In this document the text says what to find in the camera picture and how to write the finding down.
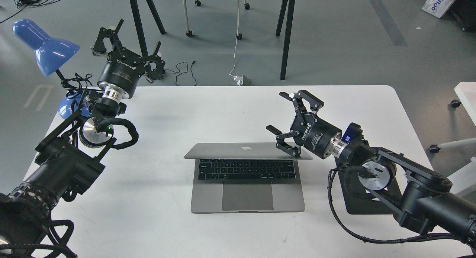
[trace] black robotic arm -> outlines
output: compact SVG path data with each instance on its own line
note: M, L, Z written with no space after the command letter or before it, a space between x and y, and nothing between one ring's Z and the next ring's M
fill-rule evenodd
M346 132L320 119L316 113L324 103L311 93L301 90L297 93L279 95L291 101L296 116L289 133L283 134L273 126L267 129L276 135L277 148L291 156L297 157L301 153L301 146L324 159L334 156L337 167L335 171L343 172L347 183L350 177L358 177L360 184L367 190L358 194L347 190L359 199L377 198L394 213L394 219L400 224L420 236L407 240L379 241L349 231L338 222L352 236L372 243L403 243L427 241L439 238L458 239L464 244L476 247L476 205L452 194L452 183L439 173L430 170L418 163L385 148L372 148L364 139L360 126L351 123ZM311 112L306 110L303 99L311 106ZM284 142L285 138L293 138L297 144L291 147ZM387 187L394 181L396 164L406 173L407 186L403 194L392 194ZM331 185L334 175L329 172ZM329 202L333 213L330 187L328 187ZM435 226L441 226L451 233L428 234Z

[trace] chair leg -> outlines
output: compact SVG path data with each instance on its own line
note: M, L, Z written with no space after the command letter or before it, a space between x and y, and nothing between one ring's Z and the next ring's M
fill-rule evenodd
M199 0L195 0L195 5L200 7L200 5L202 5L202 3Z
M246 10L250 10L250 4L247 3L246 0L245 0L245 9L246 9Z
M237 39L241 41L243 34L239 32L239 0L237 2Z
M187 14L187 0L183 0L183 10L185 13L185 30L187 37L192 37L192 31L189 29L189 16Z

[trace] white table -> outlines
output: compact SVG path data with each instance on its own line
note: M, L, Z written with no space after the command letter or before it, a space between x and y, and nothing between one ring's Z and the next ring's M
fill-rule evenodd
M265 127L285 131L292 103L280 91L308 90L326 105L319 116L345 130L362 125L371 146L384 146L430 167L395 91L388 86L138 87L124 117L139 142L111 150L106 169L74 202L61 201L53 219L71 219L68 246L86 257L459 257L459 241L394 245L363 243L347 234L329 210L328 170L333 158L300 161L306 209L302 213L192 214L194 160L183 156L199 142L272 142ZM61 122L56 116L50 130ZM116 129L119 141L128 141ZM86 149L90 155L97 150ZM28 175L37 168L32 165ZM405 186L402 170L398 172ZM379 239L416 234L392 216L346 213L338 181L334 204L353 231Z

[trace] white cable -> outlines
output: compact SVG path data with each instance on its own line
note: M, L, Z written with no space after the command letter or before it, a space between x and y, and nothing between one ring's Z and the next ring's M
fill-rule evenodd
M236 57L236 53L237 53L237 45L238 45L238 31L239 31L239 0L238 0L238 9L237 9L237 34L236 34L236 41L235 41L235 52L233 53L233 58L235 60L235 62L233 63L233 69L230 71L230 73L228 73L228 75L232 76L233 78L236 78L237 76L235 75L231 75L231 72L233 72L235 70L235 66L237 65L237 57Z

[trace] caster wheel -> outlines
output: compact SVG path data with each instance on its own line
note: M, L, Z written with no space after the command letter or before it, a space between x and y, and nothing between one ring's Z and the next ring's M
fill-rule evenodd
M430 153L438 153L441 148L438 147L438 145L430 145Z
M451 107L454 108L454 109L459 107L460 105L461 105L461 102L459 100L451 101Z

